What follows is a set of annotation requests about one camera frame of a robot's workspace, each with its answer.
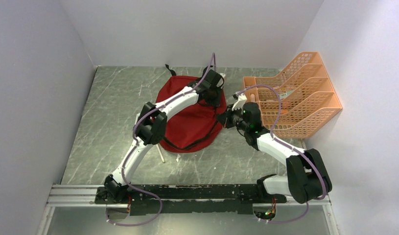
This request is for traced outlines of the red backpack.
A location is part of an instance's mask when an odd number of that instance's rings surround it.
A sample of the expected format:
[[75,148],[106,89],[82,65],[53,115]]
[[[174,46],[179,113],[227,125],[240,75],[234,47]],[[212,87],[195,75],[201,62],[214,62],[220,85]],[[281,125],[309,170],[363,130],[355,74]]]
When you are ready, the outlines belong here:
[[161,147],[172,153],[191,153],[209,146],[223,128],[216,116],[226,108],[225,94],[221,90],[219,106],[201,100],[183,109],[167,121]]

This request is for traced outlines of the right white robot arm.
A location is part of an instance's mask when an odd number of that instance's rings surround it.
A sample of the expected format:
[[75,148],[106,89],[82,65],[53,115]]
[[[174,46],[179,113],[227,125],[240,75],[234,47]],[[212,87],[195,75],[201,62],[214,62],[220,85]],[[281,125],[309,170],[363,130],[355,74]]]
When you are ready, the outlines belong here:
[[273,174],[258,180],[256,197],[260,202],[267,203],[278,194],[291,196],[303,204],[323,199],[332,190],[320,152],[314,148],[305,150],[281,140],[263,126],[259,105],[247,102],[244,95],[240,95],[236,103],[228,105],[216,119],[224,128],[236,128],[249,146],[267,153],[286,167],[285,176]]

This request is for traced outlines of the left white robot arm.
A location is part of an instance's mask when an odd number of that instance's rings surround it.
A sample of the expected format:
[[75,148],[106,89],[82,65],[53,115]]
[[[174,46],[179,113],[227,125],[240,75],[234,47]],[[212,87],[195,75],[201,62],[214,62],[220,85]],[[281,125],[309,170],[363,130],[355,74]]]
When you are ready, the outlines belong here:
[[149,149],[165,139],[168,121],[190,106],[200,106],[205,101],[207,107],[212,107],[212,126],[209,132],[187,146],[187,149],[203,143],[217,128],[215,117],[217,109],[226,106],[223,96],[225,76],[214,70],[206,69],[202,77],[189,77],[188,83],[178,89],[172,96],[152,104],[147,102],[133,127],[133,142],[120,165],[108,175],[104,182],[107,196],[114,203],[125,201],[130,179]]

